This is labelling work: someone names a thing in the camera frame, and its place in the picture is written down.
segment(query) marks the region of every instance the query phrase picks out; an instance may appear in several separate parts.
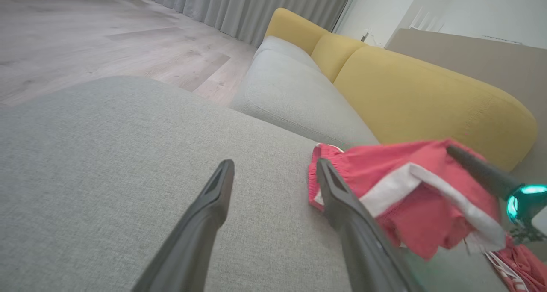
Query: sofa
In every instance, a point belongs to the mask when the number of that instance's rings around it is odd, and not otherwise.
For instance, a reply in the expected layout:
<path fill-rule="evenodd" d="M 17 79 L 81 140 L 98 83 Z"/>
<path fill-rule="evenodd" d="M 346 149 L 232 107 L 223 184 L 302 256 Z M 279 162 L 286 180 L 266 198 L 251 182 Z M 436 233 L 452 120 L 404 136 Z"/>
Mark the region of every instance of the sofa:
<path fill-rule="evenodd" d="M 298 26 L 302 29 L 293 34 Z M 379 109 L 377 103 L 385 101 L 385 94 L 370 93 L 361 102 L 357 97 L 364 90 L 355 98 L 349 96 L 344 86 L 349 80 L 359 82 L 361 72 L 368 86 L 384 78 L 397 79 L 414 82 L 406 88 L 418 88 L 417 92 L 422 88 L 418 80 L 426 73 L 436 81 L 449 74 L 435 76 L 439 68 L 416 66 L 414 60 L 398 63 L 390 59 L 392 55 L 384 58 L 383 51 L 325 33 L 286 10 L 274 14 L 268 27 L 268 34 L 272 33 L 274 37 L 266 37 L 257 51 L 233 109 L 178 87 L 127 76 L 93 80 L 1 109 L 2 289 L 131 289 L 219 162 L 231 158 L 235 178 L 230 209 L 215 240 L 205 290 L 350 290 L 340 241 L 307 202 L 311 152 L 317 142 L 347 148 L 391 142 L 397 130 L 401 141 L 416 135 L 404 124 L 390 131 L 369 121 L 376 116 L 389 127 L 398 124 L 389 122 L 385 114 L 397 117 L 402 112 L 391 109 L 404 101 L 385 102 L 390 109 Z M 340 42 L 340 50 L 348 51 L 339 54 L 335 47 L 324 47 L 327 55 L 320 58 L 317 53 L 314 68 L 309 58 L 314 60 L 324 35 L 323 42 Z M 354 58 L 363 60 L 367 49 L 379 58 L 377 64 L 369 60 L 359 74 L 345 76 L 356 70 Z M 338 66 L 323 69 L 325 64 Z M 409 80 L 420 68 L 426 73 Z M 292 69 L 305 79 L 296 77 Z M 479 114 L 475 119 L 480 119 L 481 128 L 470 124 L 466 142 L 481 146 L 489 139 L 508 148 L 492 159 L 505 163 L 506 169 L 516 164 L 524 156 L 518 152 L 525 149 L 526 138 L 514 140 L 513 146 L 498 136 L 515 136 L 514 130 L 527 130 L 522 136 L 533 136 L 533 118 L 526 119 L 526 109 L 510 96 L 475 80 L 458 76 L 456 82 L 439 87 L 457 83 L 461 88 L 486 89 L 491 105 L 472 112 L 470 107 L 484 103 L 482 93 L 470 93 L 467 103 L 454 87 L 456 91 L 448 93 L 454 98 L 442 104 L 449 110 L 455 109 L 451 101 L 463 105 L 460 114 L 450 117 L 441 109 L 432 110 L 431 119 L 438 115 L 458 124 L 458 117 L 469 119 L 466 113 Z M 394 91 L 388 92 L 398 98 Z M 423 97 L 439 99 L 432 94 Z M 358 103 L 365 101 L 377 109 L 373 115 L 363 117 L 367 109 Z M 438 106 L 428 106 L 424 100 L 405 107 L 412 107 L 407 114 L 420 116 L 422 110 Z M 428 134 L 418 139 L 441 138 L 435 136 L 441 121 L 429 127 L 411 118 L 406 122 L 426 129 Z M 512 127 L 504 129 L 502 123 Z M 482 127 L 497 132 L 481 139 L 477 133 Z M 401 252 L 428 291 L 506 291 L 487 259 L 467 255 L 463 245 L 451 251 L 439 249 L 427 263 L 405 249 Z"/>

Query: floor plank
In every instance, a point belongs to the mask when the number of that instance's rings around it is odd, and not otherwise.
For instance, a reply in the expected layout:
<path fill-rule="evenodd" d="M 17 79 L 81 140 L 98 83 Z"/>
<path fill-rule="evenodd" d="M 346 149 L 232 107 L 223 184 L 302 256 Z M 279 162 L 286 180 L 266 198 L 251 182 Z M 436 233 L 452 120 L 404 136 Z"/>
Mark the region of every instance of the floor plank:
<path fill-rule="evenodd" d="M 0 0 L 0 107 L 122 74 L 226 106 L 255 51 L 150 0 Z"/>

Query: gray ottoman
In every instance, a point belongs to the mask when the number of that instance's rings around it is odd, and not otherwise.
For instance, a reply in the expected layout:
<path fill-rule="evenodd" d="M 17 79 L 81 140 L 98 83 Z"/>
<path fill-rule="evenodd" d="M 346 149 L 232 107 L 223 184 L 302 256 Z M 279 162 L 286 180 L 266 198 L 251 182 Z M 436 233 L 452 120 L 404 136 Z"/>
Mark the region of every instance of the gray ottoman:
<path fill-rule="evenodd" d="M 2 290 L 129 290 L 225 158 L 236 176 L 206 290 L 350 289 L 307 204 L 312 140 L 135 77 L 4 109 L 0 128 Z"/>

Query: gray seat cushion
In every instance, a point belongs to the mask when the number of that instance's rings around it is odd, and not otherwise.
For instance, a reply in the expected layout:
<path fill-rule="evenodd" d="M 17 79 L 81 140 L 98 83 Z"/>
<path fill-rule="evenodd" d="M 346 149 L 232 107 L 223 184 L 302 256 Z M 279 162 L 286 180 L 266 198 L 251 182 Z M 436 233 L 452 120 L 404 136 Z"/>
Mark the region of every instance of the gray seat cushion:
<path fill-rule="evenodd" d="M 273 50 L 256 56 L 230 107 L 340 148 L 378 144 L 323 74 Z"/>
<path fill-rule="evenodd" d="M 284 39 L 280 39 L 274 36 L 266 37 L 264 41 L 262 41 L 260 47 L 254 53 L 253 59 L 256 58 L 256 56 L 258 56 L 261 52 L 264 52 L 266 50 L 273 50 L 274 52 L 289 56 L 294 60 L 297 60 L 301 64 L 305 64 L 321 73 L 319 66 L 311 59 L 307 52 L 304 52 L 304 50 L 300 47 L 294 45 L 291 42 L 287 42 Z"/>
<path fill-rule="evenodd" d="M 312 140 L 176 87 L 112 77 L 0 114 L 2 290 L 127 291 L 219 162 L 235 162 L 209 291 L 349 290 L 307 203 Z"/>

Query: curtain fold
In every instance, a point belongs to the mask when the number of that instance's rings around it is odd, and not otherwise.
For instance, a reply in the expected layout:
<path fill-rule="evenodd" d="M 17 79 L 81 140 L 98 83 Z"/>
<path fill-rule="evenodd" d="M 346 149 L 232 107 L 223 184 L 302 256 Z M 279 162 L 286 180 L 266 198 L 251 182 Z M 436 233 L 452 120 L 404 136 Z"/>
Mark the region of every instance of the curtain fold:
<path fill-rule="evenodd" d="M 258 47 L 275 9 L 287 8 L 332 30 L 347 0 L 153 0 Z"/>

